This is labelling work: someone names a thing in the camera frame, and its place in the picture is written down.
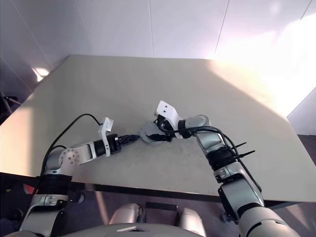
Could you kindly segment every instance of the black wire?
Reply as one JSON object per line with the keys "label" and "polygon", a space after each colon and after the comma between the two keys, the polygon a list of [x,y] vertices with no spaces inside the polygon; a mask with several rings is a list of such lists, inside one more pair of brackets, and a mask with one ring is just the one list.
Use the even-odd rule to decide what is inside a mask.
{"label": "black wire", "polygon": [[57,146],[54,146],[51,151],[55,150],[56,148],[64,148],[64,149],[67,149],[67,147],[63,146],[63,145],[57,145]]}
{"label": "black wire", "polygon": [[169,133],[169,134],[174,134],[174,133],[178,133],[178,132],[192,132],[192,133],[196,133],[199,131],[210,131],[210,132],[216,132],[219,133],[222,136],[223,142],[224,144],[227,146],[227,148],[236,156],[236,159],[238,160],[238,162],[241,164],[241,166],[244,168],[244,170],[246,171],[246,173],[248,174],[248,176],[250,177],[250,179],[254,182],[254,184],[257,186],[257,188],[259,189],[260,192],[262,192],[262,189],[260,187],[260,185],[256,182],[256,180],[252,177],[252,175],[250,174],[249,170],[247,169],[247,167],[244,165],[244,163],[242,162],[242,160],[238,157],[239,153],[238,150],[235,146],[235,144],[233,143],[233,141],[227,136],[225,135],[220,129],[216,128],[216,127],[212,127],[212,126],[201,126],[201,127],[190,127],[190,128],[184,128],[184,129],[179,129],[179,130],[166,130],[163,129],[163,124],[162,126],[158,126],[158,129],[164,133]]}

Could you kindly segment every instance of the white ceiling panel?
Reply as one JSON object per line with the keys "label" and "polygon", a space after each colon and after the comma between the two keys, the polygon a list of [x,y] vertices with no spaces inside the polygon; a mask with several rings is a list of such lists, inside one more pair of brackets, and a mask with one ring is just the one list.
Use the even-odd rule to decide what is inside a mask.
{"label": "white ceiling panel", "polygon": [[53,66],[70,54],[90,54],[91,44],[74,0],[13,0]]}
{"label": "white ceiling panel", "polygon": [[148,0],[77,0],[92,54],[152,57]]}
{"label": "white ceiling panel", "polygon": [[309,3],[310,0],[230,0],[216,55],[235,59],[264,53],[287,25],[300,20]]}
{"label": "white ceiling panel", "polygon": [[29,91],[37,85],[32,68],[51,69],[19,12],[9,0],[0,2],[0,55]]}
{"label": "white ceiling panel", "polygon": [[155,57],[212,57],[226,0],[150,0],[150,4]]}
{"label": "white ceiling panel", "polygon": [[311,4],[308,6],[304,17],[308,17],[310,15],[316,14],[316,0],[312,0]]}

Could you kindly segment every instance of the table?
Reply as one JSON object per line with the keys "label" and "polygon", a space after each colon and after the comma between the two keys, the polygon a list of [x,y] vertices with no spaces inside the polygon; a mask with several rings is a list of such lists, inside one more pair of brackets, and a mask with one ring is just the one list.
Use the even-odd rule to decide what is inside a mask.
{"label": "table", "polygon": [[[316,201],[316,167],[273,96],[255,77],[225,70],[203,59],[70,56],[0,126],[0,172],[39,175],[51,142],[82,113],[114,119],[118,135],[135,134],[164,100],[181,117],[207,115],[236,144],[247,142],[240,152],[256,150],[243,160],[265,199]],[[58,144],[95,141],[97,130],[82,118]],[[195,138],[157,147],[139,140],[81,165],[73,181],[206,196],[219,187]]]}

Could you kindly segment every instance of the white wall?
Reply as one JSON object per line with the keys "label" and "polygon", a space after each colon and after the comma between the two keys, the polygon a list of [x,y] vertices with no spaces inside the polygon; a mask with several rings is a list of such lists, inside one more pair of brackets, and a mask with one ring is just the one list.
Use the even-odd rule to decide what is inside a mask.
{"label": "white wall", "polygon": [[315,25],[316,0],[0,0],[1,87],[24,100],[70,54],[212,58],[258,70],[287,115],[316,86]]}
{"label": "white wall", "polygon": [[287,119],[292,126],[294,125],[297,134],[316,135],[316,88],[287,116]]}

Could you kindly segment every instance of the gray floor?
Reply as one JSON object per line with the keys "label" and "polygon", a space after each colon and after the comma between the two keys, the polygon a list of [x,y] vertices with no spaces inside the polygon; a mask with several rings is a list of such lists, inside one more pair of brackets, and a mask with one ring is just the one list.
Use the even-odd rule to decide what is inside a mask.
{"label": "gray floor", "polygon": [[[302,143],[316,164],[316,136],[299,136]],[[62,235],[75,231],[103,225],[101,210],[93,191],[84,191],[85,201],[81,204],[70,203],[66,207],[68,221],[62,230]],[[11,207],[26,208],[27,198],[22,198],[23,189],[21,184],[16,184],[11,192],[1,195],[1,217]],[[191,208],[201,216],[208,237],[238,237],[238,226],[234,223],[222,223],[219,215],[224,211],[220,203],[192,201],[162,197],[148,197],[139,195],[101,193],[102,200],[106,204],[108,216],[123,204],[135,202],[145,205],[147,201],[170,203],[178,205],[179,210],[183,207]],[[176,212],[147,209],[147,221],[150,223],[173,224]],[[302,237],[316,236],[316,203],[300,203],[276,210],[294,230]]]}

